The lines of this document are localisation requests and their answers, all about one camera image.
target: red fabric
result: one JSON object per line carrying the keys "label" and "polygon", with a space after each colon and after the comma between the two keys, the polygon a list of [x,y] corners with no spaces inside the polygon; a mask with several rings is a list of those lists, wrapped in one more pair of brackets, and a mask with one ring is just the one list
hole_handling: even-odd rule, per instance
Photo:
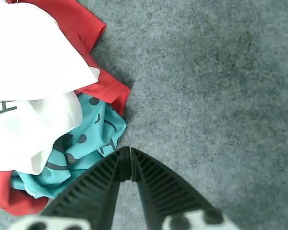
{"label": "red fabric", "polygon": [[99,82],[81,88],[77,92],[110,103],[122,115],[130,89],[98,67],[90,55],[106,24],[76,0],[19,0],[19,2],[32,3],[48,12],[58,22],[60,29],[87,64],[100,69]]}
{"label": "red fabric", "polygon": [[36,214],[43,210],[48,198],[34,199],[26,192],[10,188],[12,172],[0,172],[0,208],[12,215]]}
{"label": "red fabric", "polygon": [[[99,68],[90,51],[106,25],[88,9],[75,0],[19,0],[19,2],[32,3],[48,12],[56,19],[60,29],[87,64]],[[130,89],[100,69],[99,82],[79,89],[78,92],[110,103],[122,115]],[[45,197],[34,199],[24,191],[10,188],[11,174],[12,172],[0,172],[0,207],[13,215],[35,214],[41,211],[48,199]]]}

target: teal shirt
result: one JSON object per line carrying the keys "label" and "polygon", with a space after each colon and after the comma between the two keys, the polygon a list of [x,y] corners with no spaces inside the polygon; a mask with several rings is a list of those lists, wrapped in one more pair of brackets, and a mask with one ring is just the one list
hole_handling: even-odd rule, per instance
{"label": "teal shirt", "polygon": [[87,94],[78,96],[82,124],[59,138],[40,175],[14,171],[11,187],[35,198],[55,198],[74,179],[112,153],[126,129],[126,122],[112,107]]}

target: clothing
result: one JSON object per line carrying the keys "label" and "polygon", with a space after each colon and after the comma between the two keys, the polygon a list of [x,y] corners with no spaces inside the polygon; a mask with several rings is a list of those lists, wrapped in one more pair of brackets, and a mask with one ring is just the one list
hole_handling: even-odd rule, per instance
{"label": "clothing", "polygon": [[97,81],[48,13],[0,0],[0,100],[38,100]]}
{"label": "clothing", "polygon": [[82,124],[59,138],[40,175],[13,173],[11,187],[28,194],[55,198],[74,179],[112,153],[126,129],[125,121],[109,104],[87,94],[79,95]]}
{"label": "clothing", "polygon": [[36,214],[43,210],[48,198],[34,199],[24,191],[10,188],[12,172],[0,172],[0,208],[15,216]]}
{"label": "clothing", "polygon": [[[16,0],[7,0],[7,2],[15,3]],[[64,35],[87,64],[98,68],[90,56],[90,51],[106,27],[102,21],[75,0],[26,0],[26,2],[37,5],[48,12],[57,21]],[[100,69],[99,82],[82,88],[78,92],[85,92],[110,103],[122,115],[130,90],[109,73]],[[11,174],[11,171],[0,172],[0,185],[2,184],[0,186],[0,207],[14,215],[30,214],[32,207],[36,208],[35,210],[42,209],[46,205],[47,199],[34,200],[24,191],[8,189]]]}
{"label": "clothing", "polygon": [[130,89],[99,68],[90,55],[106,25],[76,0],[19,0],[19,2],[32,3],[48,12],[87,64],[100,69],[98,83],[83,87],[77,92],[89,94],[111,104],[122,115]]}
{"label": "clothing", "polygon": [[82,110],[74,92],[0,102],[0,171],[40,174],[54,142],[81,123]]}

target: carpet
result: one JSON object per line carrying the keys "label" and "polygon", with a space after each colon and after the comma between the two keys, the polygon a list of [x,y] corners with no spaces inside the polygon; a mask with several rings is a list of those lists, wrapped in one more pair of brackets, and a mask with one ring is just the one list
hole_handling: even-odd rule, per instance
{"label": "carpet", "polygon": [[[132,88],[121,146],[166,164],[245,230],[288,230],[288,0],[81,0],[92,55]],[[114,230],[144,230],[136,186]],[[0,230],[17,220],[0,210]]]}

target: white shirt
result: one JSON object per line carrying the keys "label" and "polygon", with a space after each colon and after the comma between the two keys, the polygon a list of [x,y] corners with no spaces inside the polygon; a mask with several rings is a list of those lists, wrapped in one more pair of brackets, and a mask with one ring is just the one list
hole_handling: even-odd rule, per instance
{"label": "white shirt", "polygon": [[0,0],[0,100],[38,100],[98,82],[45,11]]}
{"label": "white shirt", "polygon": [[40,174],[54,142],[82,122],[73,91],[99,74],[48,13],[0,0],[0,171]]}
{"label": "white shirt", "polygon": [[36,101],[0,102],[0,171],[40,174],[54,142],[82,123],[74,92]]}

